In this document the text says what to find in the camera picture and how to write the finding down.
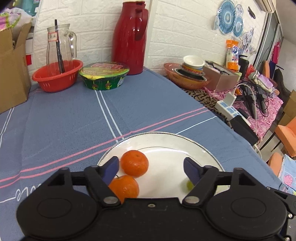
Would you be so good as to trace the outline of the green fruit on plate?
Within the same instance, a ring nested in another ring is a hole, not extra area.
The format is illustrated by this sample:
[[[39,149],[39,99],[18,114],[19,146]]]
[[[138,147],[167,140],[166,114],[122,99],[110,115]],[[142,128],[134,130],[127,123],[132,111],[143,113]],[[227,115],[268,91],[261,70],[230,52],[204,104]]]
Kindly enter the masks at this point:
[[[190,180],[188,180],[186,187],[189,191],[191,191],[194,188],[194,184]]]

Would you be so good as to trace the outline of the orange mandarin with stem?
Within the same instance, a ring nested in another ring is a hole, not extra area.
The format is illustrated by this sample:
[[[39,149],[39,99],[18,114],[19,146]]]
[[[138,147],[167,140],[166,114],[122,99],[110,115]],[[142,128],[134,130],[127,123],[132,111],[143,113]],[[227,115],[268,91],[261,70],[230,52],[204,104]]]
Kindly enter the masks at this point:
[[[139,185],[132,176],[123,175],[115,177],[108,187],[118,197],[121,203],[126,198],[137,198],[139,195]]]

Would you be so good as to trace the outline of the white round plate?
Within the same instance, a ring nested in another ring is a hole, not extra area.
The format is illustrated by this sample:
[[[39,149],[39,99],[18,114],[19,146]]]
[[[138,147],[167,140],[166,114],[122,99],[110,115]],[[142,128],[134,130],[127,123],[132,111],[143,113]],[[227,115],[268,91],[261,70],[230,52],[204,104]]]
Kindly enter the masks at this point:
[[[183,162],[191,158],[200,166],[210,165],[223,171],[219,161],[202,145],[195,141],[165,132],[140,133],[121,140],[101,157],[99,166],[110,158],[121,158],[129,150],[138,150],[149,161],[148,171],[136,179],[139,198],[172,198],[179,200],[189,193]]]

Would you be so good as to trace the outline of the black box on side table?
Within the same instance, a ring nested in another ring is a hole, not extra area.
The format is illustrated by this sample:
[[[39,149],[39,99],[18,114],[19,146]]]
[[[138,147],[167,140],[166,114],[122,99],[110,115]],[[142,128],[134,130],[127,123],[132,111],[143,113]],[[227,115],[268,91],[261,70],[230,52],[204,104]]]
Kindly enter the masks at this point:
[[[252,146],[257,144],[259,138],[255,132],[250,128],[250,126],[245,122],[242,116],[237,115],[232,120],[230,124],[237,134],[246,139]]]

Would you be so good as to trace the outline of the blue striped tablecloth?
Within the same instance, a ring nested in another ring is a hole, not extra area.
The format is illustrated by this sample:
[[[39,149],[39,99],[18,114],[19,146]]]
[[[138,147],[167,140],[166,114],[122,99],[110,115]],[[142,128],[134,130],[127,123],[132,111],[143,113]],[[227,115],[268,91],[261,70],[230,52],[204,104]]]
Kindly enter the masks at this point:
[[[107,91],[81,79],[62,92],[39,89],[1,114],[1,240],[20,240],[19,202],[63,166],[82,171],[136,133],[182,135],[209,150],[226,171],[241,167],[275,189],[280,180],[250,144],[167,78],[151,71]]]

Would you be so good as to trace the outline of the white power strip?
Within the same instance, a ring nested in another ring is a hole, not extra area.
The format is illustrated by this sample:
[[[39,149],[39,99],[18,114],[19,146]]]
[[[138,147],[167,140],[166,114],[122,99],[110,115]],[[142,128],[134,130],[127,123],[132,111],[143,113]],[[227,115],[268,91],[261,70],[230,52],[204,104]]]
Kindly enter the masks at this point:
[[[228,106],[223,100],[216,102],[215,109],[222,113],[229,121],[236,116],[241,116],[248,126],[251,126],[251,123],[236,108],[233,106]]]

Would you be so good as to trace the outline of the white charger plug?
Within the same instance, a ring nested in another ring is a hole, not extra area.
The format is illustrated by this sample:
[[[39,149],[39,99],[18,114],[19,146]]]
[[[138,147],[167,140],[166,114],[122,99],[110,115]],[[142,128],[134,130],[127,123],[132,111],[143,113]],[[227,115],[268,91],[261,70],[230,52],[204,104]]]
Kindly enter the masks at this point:
[[[225,96],[225,98],[223,99],[223,101],[225,102],[225,104],[227,106],[232,106],[234,104],[234,102],[236,101],[236,95],[232,92],[228,92]]]

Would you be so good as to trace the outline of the green instant noodle bowl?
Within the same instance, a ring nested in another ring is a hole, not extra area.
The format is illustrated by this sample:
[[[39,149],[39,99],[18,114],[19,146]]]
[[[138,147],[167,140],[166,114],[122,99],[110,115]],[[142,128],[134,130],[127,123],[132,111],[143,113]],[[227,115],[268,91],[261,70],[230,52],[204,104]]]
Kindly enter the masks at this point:
[[[130,68],[118,62],[97,62],[79,70],[86,87],[92,90],[111,90],[120,87]]]

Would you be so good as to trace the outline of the red plastic basket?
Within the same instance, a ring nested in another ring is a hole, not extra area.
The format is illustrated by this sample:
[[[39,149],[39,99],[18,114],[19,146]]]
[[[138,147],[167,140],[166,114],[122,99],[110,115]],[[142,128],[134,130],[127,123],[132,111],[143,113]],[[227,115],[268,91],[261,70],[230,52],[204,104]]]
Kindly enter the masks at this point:
[[[33,81],[37,82],[44,92],[54,93],[74,85],[77,80],[78,72],[83,67],[81,60],[73,60],[73,66],[62,74],[50,76],[47,66],[38,69],[32,75]]]

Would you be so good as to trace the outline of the black stick in pitcher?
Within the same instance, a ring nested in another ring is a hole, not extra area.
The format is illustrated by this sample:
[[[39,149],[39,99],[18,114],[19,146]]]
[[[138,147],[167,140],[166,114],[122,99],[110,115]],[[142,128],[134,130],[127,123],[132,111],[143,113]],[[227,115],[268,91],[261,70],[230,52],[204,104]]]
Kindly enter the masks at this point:
[[[60,74],[65,72],[64,65],[63,65],[63,59],[62,59],[62,54],[61,54],[61,47],[60,47],[60,40],[59,40],[59,30],[58,30],[58,20],[54,20],[54,26],[55,26],[55,32],[57,35],[56,39],[56,51],[57,51],[57,59],[58,59],[58,66],[59,66],[59,71]]]

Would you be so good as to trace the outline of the orange white snack bag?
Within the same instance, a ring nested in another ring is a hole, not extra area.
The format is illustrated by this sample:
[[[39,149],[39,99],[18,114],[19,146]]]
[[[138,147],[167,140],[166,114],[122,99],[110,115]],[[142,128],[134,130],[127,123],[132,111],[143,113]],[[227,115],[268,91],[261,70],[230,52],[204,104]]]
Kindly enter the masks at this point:
[[[239,70],[239,42],[235,40],[227,40],[226,41],[226,68],[232,71]]]

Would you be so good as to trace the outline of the red thermos jug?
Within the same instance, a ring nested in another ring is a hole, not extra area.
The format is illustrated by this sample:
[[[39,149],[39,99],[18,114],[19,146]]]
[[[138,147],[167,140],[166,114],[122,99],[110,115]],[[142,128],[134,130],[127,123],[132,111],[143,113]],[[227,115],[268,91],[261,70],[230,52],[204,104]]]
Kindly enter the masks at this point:
[[[144,68],[149,12],[144,1],[127,1],[115,25],[111,60],[129,67],[129,75],[140,74]]]

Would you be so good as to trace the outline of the glass pitcher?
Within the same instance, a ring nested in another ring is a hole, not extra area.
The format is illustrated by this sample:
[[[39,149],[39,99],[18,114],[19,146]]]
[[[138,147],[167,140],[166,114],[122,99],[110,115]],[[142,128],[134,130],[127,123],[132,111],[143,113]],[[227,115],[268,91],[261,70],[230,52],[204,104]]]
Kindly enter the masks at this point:
[[[73,66],[73,60],[77,58],[77,36],[70,30],[70,24],[58,25],[61,54],[65,72]],[[46,63],[52,75],[60,74],[57,51],[55,26],[47,28],[47,53]]]

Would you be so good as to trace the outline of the white air conditioner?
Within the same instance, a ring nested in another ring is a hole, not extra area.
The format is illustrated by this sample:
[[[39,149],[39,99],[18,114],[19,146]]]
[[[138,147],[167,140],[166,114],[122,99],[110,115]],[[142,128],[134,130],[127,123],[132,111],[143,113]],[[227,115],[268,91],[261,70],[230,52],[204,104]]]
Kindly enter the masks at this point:
[[[276,0],[256,0],[259,8],[269,14],[272,14],[276,10]]]

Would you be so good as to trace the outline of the blue decorative wall plates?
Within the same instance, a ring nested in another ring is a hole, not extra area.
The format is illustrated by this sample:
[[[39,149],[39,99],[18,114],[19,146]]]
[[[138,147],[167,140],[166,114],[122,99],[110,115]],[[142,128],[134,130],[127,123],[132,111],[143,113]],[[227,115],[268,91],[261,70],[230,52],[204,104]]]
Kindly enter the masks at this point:
[[[231,0],[222,1],[214,19],[213,30],[219,30],[223,35],[240,37],[244,29],[243,13],[241,4]]]

